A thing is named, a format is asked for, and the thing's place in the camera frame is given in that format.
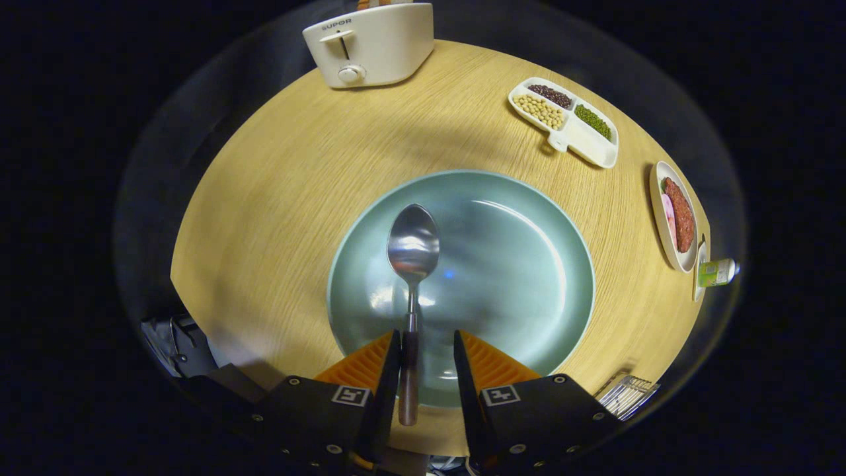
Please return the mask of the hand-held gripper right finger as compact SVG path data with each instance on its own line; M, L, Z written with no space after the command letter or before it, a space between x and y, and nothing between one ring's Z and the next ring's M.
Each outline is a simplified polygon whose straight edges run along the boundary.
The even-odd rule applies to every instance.
M482 475L563 475L623 431L623 423L565 374L542 377L467 331L454 332L469 460Z

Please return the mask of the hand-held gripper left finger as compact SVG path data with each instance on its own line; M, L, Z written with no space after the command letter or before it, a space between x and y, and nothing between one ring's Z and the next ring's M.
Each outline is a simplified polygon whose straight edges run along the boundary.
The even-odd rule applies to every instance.
M393 329L315 377L288 376L235 425L306 475L377 475L387 446L400 368Z

